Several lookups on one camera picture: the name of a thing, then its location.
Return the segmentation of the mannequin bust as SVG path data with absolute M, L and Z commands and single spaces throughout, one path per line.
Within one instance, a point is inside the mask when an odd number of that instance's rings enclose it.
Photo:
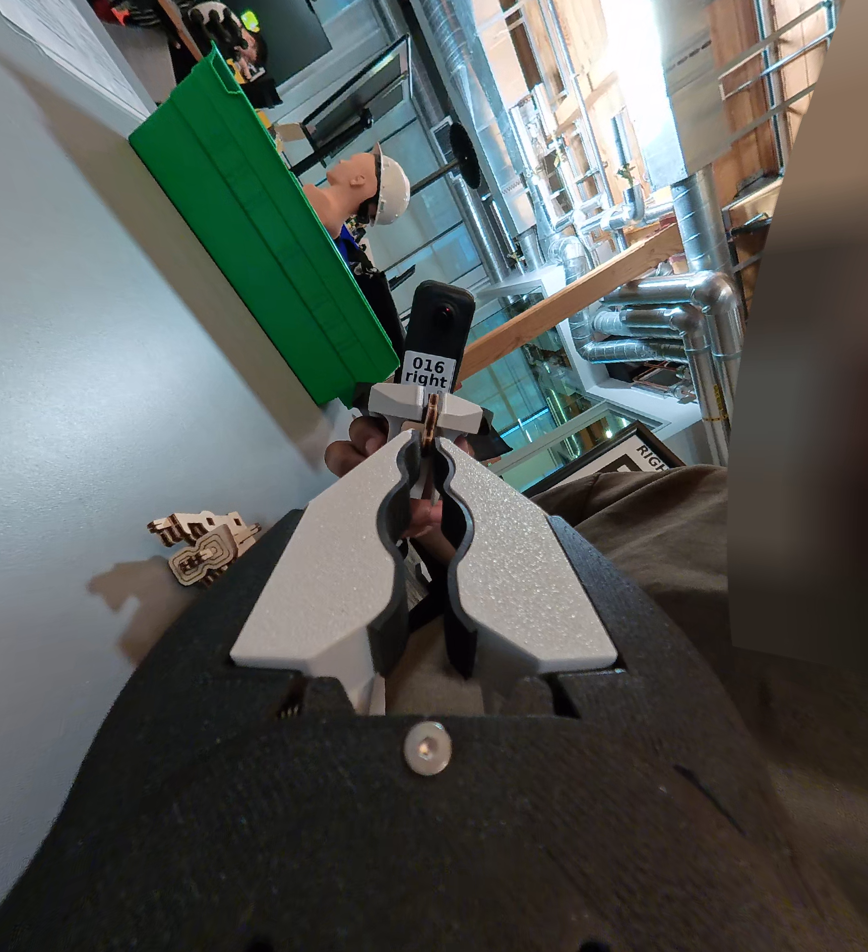
M 369 224 L 369 205 L 378 189 L 371 150 L 333 165 L 324 186 L 305 184 L 303 190 L 402 362 L 404 328 L 388 280 L 347 226 L 354 220 L 359 225 L 375 227 Z

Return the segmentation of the wooden puzzle model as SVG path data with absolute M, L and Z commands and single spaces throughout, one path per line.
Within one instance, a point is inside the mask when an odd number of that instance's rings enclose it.
M 203 510 L 171 513 L 151 521 L 147 530 L 173 549 L 167 565 L 182 586 L 208 588 L 254 545 L 261 527 L 237 512 Z

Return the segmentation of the black disc stand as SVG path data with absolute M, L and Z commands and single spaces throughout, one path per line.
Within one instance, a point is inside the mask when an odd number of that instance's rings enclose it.
M 452 153 L 451 161 L 442 165 L 435 172 L 428 174 L 419 182 L 412 184 L 410 186 L 412 196 L 453 172 L 458 173 L 464 184 L 475 192 L 481 188 L 483 176 L 478 155 L 464 126 L 460 123 L 452 123 L 448 128 L 448 140 Z

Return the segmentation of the green plastic bin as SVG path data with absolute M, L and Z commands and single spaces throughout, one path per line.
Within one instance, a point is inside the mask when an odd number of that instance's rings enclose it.
M 129 137 L 313 401 L 351 408 L 396 352 L 216 47 Z

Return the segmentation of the black framed sign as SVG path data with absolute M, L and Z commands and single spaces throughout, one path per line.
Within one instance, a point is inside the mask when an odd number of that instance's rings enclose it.
M 633 422 L 616 436 L 523 489 L 522 493 L 533 498 L 559 484 L 593 474 L 662 472 L 685 466 L 686 463 L 645 424 Z

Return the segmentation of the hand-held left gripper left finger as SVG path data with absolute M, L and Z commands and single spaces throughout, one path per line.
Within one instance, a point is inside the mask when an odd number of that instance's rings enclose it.
M 230 657 L 244 667 L 340 682 L 358 713 L 381 713 L 377 684 L 408 639 L 404 559 L 414 436 L 399 434 L 306 508 Z

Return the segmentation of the white paper sheet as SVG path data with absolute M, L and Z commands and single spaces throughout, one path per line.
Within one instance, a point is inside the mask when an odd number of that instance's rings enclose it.
M 105 28 L 79 2 L 0 1 L 0 16 L 49 61 L 138 120 L 152 98 Z

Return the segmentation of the person's right hand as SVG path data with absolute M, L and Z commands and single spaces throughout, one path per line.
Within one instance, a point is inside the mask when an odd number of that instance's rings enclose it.
M 381 449 L 388 439 L 388 423 L 380 418 L 353 418 L 346 440 L 331 443 L 325 450 L 324 463 L 336 477 L 342 478 Z

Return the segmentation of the person's olive clothing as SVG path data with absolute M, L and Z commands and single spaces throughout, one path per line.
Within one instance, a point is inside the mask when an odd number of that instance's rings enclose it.
M 597 473 L 535 501 L 690 638 L 759 745 L 792 830 L 868 933 L 868 674 L 732 646 L 726 470 Z

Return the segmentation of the corrugated silver duct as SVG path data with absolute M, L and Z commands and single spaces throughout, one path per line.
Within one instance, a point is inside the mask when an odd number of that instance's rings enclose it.
M 485 270 L 492 284 L 521 271 L 512 258 L 512 219 L 501 193 L 508 155 L 499 124 L 476 72 L 474 51 L 462 24 L 459 2 L 410 3 L 451 103 L 452 115 L 469 135 L 482 184 L 476 188 L 475 231 L 485 239 Z

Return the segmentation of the wooden railing beam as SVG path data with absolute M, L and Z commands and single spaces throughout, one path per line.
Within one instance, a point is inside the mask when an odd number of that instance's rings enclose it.
M 676 226 L 665 228 L 634 244 L 563 290 L 470 343 L 464 351 L 457 381 L 464 382 L 682 251 L 682 238 Z

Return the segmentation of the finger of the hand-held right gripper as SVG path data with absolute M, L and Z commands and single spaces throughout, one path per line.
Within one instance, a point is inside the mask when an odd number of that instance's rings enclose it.
M 388 433 L 422 429 L 428 409 L 426 390 L 420 385 L 382 383 L 370 388 L 369 416 L 387 423 Z
M 438 432 L 448 439 L 478 435 L 485 422 L 484 409 L 456 394 L 440 396 Z

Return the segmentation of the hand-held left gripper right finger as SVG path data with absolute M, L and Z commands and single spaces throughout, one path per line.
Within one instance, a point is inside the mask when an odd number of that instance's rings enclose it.
M 447 656 L 466 679 L 606 669 L 619 652 L 547 514 L 438 439 Z

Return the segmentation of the silver pipe bundle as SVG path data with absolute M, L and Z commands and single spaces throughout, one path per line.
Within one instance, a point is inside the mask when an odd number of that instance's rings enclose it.
M 719 271 L 653 276 L 610 292 L 569 320 L 584 361 L 682 363 L 713 460 L 728 464 L 731 418 L 744 347 L 741 300 Z

